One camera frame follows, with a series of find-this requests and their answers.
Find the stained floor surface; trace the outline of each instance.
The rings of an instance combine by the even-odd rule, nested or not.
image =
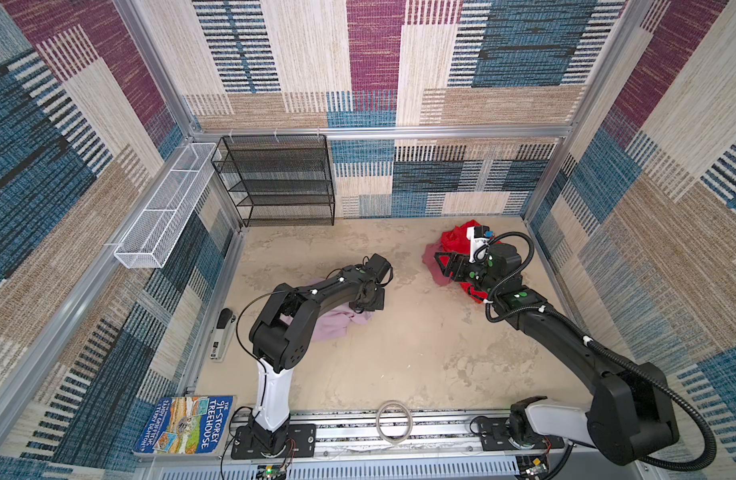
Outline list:
[[[489,323],[483,306],[457,284],[439,287],[432,281],[421,263],[426,244],[470,219],[336,220],[334,226],[250,229],[226,302],[236,313],[280,283],[305,285],[364,255],[381,254],[395,268],[385,308],[368,325],[352,324],[346,336],[310,345],[293,374],[290,408],[378,408],[388,399],[411,408],[501,408],[534,395],[590,400],[583,384],[544,347],[507,322]],[[516,217],[475,219],[497,234],[526,231]],[[525,257],[525,242],[511,243]],[[537,257],[524,278],[561,310]],[[239,321],[248,348],[249,328],[265,302],[256,302]],[[234,339],[223,362],[205,361],[197,384],[198,394],[233,394],[238,405],[249,406],[256,389],[256,362]]]

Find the striped fabric wall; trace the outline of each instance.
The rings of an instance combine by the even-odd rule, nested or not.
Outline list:
[[[625,0],[142,0],[202,128],[561,123]]]
[[[0,480],[132,478],[133,444],[179,395],[232,238],[206,189],[166,266],[119,266],[0,448]]]
[[[332,140],[335,216],[519,215],[555,138]]]
[[[0,388],[180,140],[112,0],[0,1]],[[167,268],[117,271],[1,448],[0,479],[132,470],[229,231],[206,193]]]
[[[0,386],[180,140],[112,0],[0,2]]]
[[[576,318],[658,365],[736,478],[736,0],[656,0],[532,220]],[[661,456],[702,450],[682,439]]]

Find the mounting plate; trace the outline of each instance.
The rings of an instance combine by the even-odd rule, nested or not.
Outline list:
[[[288,429],[288,438],[296,442],[295,458],[311,458],[315,456],[315,440],[317,426],[314,423],[298,423]],[[290,450],[290,444],[286,442],[283,451],[274,458],[285,458]],[[232,442],[231,457],[233,460],[268,460],[272,457],[265,456],[265,449],[258,441],[250,436],[247,427],[237,428],[237,437]]]
[[[483,435],[480,435],[480,444],[484,451],[499,452],[501,450],[515,450],[515,446],[509,441],[507,419],[504,417],[477,417],[475,424],[477,425],[477,431],[483,433]],[[552,448],[565,447],[565,442],[563,442],[562,438],[552,435],[547,437],[552,443]]]

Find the book cover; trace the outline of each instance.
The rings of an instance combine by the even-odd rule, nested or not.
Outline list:
[[[229,430],[233,401],[232,396],[161,398],[133,453],[139,456],[217,453]]]

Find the purple cloth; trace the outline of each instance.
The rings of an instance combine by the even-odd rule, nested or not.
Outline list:
[[[450,282],[453,281],[449,277],[443,275],[442,272],[440,272],[440,266],[437,264],[437,260],[435,260],[435,253],[444,251],[445,249],[442,248],[442,241],[437,240],[433,244],[428,244],[426,246],[426,249],[424,250],[424,254],[421,255],[421,262],[423,262],[424,265],[426,265],[426,267],[429,269],[431,279],[440,286],[448,285]]]
[[[322,282],[324,279],[315,278],[312,279],[307,285],[313,285],[317,282]],[[330,340],[346,335],[346,327],[351,322],[365,325],[373,316],[372,312],[355,313],[349,308],[349,302],[337,306],[336,308],[325,312],[315,322],[315,330],[312,332],[312,341],[318,342],[320,340]],[[292,316],[280,315],[279,319],[290,325],[293,321]]]

